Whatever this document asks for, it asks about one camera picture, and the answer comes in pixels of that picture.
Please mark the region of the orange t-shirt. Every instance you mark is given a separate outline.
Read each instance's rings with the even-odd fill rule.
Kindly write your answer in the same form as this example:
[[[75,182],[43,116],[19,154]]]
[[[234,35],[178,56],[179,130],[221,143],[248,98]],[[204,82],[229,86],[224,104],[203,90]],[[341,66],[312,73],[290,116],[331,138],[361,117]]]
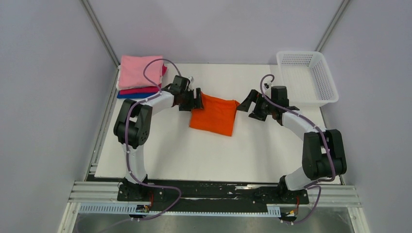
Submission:
[[[225,136],[232,136],[236,119],[236,100],[223,100],[202,94],[203,109],[193,109],[189,127]]]

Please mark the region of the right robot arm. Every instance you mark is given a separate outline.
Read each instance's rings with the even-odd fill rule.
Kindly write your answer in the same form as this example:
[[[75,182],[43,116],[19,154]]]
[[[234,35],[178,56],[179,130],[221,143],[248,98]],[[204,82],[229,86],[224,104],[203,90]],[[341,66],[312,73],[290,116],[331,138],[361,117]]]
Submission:
[[[264,90],[251,90],[237,107],[247,112],[255,107],[250,118],[265,121],[267,116],[289,129],[303,142],[301,166],[294,172],[280,178],[275,195],[282,202],[291,202],[297,193],[313,187],[318,182],[331,182],[347,172],[342,134],[336,129],[325,129],[304,116],[290,105],[285,86],[273,86],[267,95]]]

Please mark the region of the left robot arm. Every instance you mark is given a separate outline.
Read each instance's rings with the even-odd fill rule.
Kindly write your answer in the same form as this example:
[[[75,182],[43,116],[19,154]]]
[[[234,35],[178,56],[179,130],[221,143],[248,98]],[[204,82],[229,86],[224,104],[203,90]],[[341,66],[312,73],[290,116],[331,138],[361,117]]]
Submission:
[[[201,89],[192,88],[193,77],[176,75],[171,84],[152,96],[123,101],[113,129],[125,152],[127,172],[121,181],[119,201],[142,201],[148,197],[148,174],[144,164],[144,144],[149,138],[152,117],[178,106],[180,111],[204,109]]]

